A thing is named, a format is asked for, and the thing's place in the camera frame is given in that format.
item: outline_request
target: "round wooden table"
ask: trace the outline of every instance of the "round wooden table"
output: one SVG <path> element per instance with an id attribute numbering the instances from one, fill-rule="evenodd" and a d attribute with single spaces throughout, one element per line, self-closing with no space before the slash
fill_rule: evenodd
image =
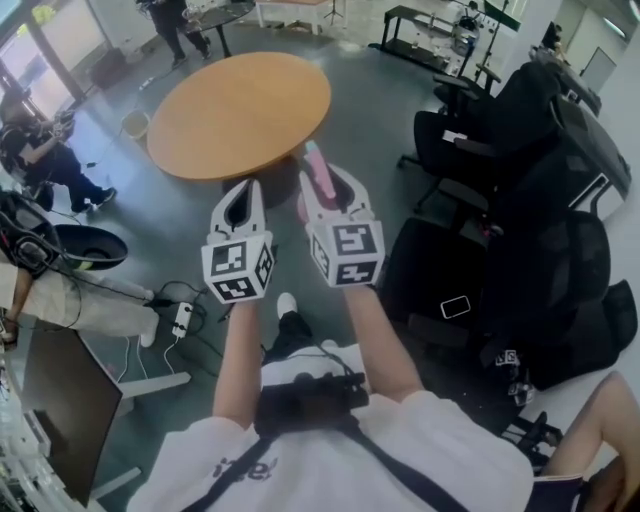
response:
<path id="1" fill-rule="evenodd" d="M 169 174 L 229 180 L 285 159 L 311 137 L 330 103 L 329 81 L 311 62 L 285 53 L 238 55 L 171 91 L 151 121 L 147 147 Z M 270 171 L 259 173 L 261 182 Z"/>

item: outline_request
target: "power outlet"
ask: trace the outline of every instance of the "power outlet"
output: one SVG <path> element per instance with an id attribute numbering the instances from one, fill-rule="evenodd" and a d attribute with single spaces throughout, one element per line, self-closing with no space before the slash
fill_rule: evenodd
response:
<path id="1" fill-rule="evenodd" d="M 187 329 L 189 328 L 189 322 L 191 321 L 191 313 L 193 312 L 193 306 L 188 302 L 181 302 L 178 307 L 178 314 L 176 315 L 176 324 L 171 331 L 174 336 L 178 338 L 184 338 L 187 335 Z"/>

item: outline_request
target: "white bucket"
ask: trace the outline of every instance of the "white bucket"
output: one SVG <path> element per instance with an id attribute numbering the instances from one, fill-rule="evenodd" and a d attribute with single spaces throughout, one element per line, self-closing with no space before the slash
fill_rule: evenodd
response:
<path id="1" fill-rule="evenodd" d="M 145 152 L 147 151 L 147 132 L 150 119 L 142 110 L 129 112 L 122 120 L 122 130 L 135 141 Z"/>

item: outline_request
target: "white cable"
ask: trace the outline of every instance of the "white cable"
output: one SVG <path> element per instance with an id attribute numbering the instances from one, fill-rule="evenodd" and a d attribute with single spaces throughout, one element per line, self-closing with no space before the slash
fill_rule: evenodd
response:
<path id="1" fill-rule="evenodd" d="M 124 370 L 122 370 L 122 373 L 118 377 L 118 380 L 116 380 L 117 383 L 120 383 L 122 377 L 124 377 L 129 371 L 129 351 L 131 350 L 131 340 L 129 339 L 129 337 L 125 337 L 125 340 L 127 340 L 127 350 L 124 353 Z"/>
<path id="2" fill-rule="evenodd" d="M 140 363 L 140 368 L 142 368 L 142 372 L 144 373 L 144 378 L 148 379 L 147 370 L 142 363 L 142 358 L 140 357 L 140 336 L 138 336 L 138 346 L 136 347 L 136 354 L 138 356 L 138 362 Z"/>
<path id="3" fill-rule="evenodd" d="M 167 359 L 167 354 L 169 353 L 169 350 L 171 350 L 173 347 L 175 347 L 178 344 L 179 341 L 180 341 L 180 337 L 176 336 L 176 341 L 174 341 L 171 345 L 169 345 L 167 350 L 164 351 L 164 362 L 167 363 L 167 366 L 171 370 L 171 373 L 173 373 L 174 375 L 176 372 L 173 369 L 173 366 L 171 366 L 171 363 L 169 362 L 169 360 Z"/>

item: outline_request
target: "black strap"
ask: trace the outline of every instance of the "black strap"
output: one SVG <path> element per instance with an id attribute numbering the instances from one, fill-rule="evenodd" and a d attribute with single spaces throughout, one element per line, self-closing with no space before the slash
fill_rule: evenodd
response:
<path id="1" fill-rule="evenodd" d="M 378 459 L 378 462 L 380 462 L 389 473 L 395 476 L 402 485 L 437 512 L 468 512 L 454 497 L 429 477 L 394 459 L 364 435 L 364 432 L 362 432 L 358 426 L 358 420 L 353 416 L 349 417 L 344 425 L 336 427 L 336 430 L 342 432 L 349 439 L 367 450 Z M 260 460 L 260 457 L 267 452 L 275 439 L 276 438 L 260 438 L 256 444 L 231 464 L 211 486 L 207 494 L 194 504 L 185 508 L 182 512 L 205 512 L 240 476 L 244 475 L 253 464 Z"/>
<path id="2" fill-rule="evenodd" d="M 209 492 L 198 501 L 189 505 L 182 512 L 204 512 L 216 502 L 220 496 L 242 475 L 244 475 L 253 464 L 260 460 L 275 439 L 260 438 L 256 444 L 243 453 L 238 460 L 216 480 Z"/>
<path id="3" fill-rule="evenodd" d="M 360 430 L 357 421 L 338 429 L 358 443 L 395 476 L 402 485 L 437 512 L 468 512 L 465 507 L 429 477 L 419 473 L 380 448 Z"/>

